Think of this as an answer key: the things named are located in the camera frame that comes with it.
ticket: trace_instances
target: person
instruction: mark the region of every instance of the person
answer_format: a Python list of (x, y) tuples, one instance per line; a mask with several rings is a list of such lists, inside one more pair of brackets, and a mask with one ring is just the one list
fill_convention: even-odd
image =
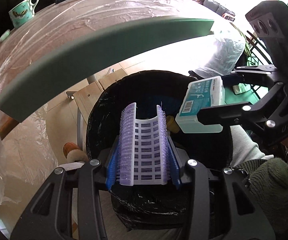
[[(260, 204), (277, 235), (288, 232), (288, 164), (273, 155), (265, 155), (253, 142), (245, 130), (231, 126), (233, 155), (230, 166), (244, 169), (249, 173), (249, 190)], [(283, 142), (288, 146), (288, 139)], [(67, 158), (67, 167), (76, 162), (86, 162), (88, 157), (75, 143), (66, 143), (63, 153)], [(181, 239), (181, 228), (163, 230), (132, 230), (127, 232), (125, 226), (116, 216), (110, 193), (100, 191), (100, 201), (104, 225), (109, 240), (111, 239)], [(77, 220), (77, 191), (73, 191), (72, 217)]]

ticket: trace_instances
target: mug handle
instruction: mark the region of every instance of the mug handle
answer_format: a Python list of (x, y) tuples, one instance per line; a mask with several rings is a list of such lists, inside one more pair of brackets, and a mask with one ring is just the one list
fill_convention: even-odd
[(34, 10), (35, 10), (35, 7), (36, 7), (38, 1), (39, 1), (39, 0), (36, 0), (35, 3), (32, 3), (32, 0), (29, 0), (29, 5), (32, 6), (31, 12), (32, 12), (32, 15), (33, 15), (33, 16), (35, 15)]

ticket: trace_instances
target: mug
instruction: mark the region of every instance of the mug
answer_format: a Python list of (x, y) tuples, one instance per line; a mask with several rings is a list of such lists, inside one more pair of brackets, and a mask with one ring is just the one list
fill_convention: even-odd
[(15, 29), (21, 27), (24, 23), (34, 17), (34, 9), (38, 1), (39, 0), (36, 0), (35, 3), (32, 3), (32, 0), (24, 0), (9, 11)]

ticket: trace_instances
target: green curved panel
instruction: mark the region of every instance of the green curved panel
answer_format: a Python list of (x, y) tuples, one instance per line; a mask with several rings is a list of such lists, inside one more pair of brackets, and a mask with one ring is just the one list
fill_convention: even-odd
[(23, 122), (59, 93), (98, 71), (151, 49), (206, 36), (213, 23), (164, 16), (92, 32), (45, 55), (17, 75), (0, 94), (0, 110)]

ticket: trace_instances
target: barcode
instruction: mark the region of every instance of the barcode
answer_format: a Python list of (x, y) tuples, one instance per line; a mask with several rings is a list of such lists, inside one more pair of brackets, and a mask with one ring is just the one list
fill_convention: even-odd
[(182, 113), (190, 113), (191, 112), (191, 107), (193, 106), (194, 100), (187, 101), (184, 105)]

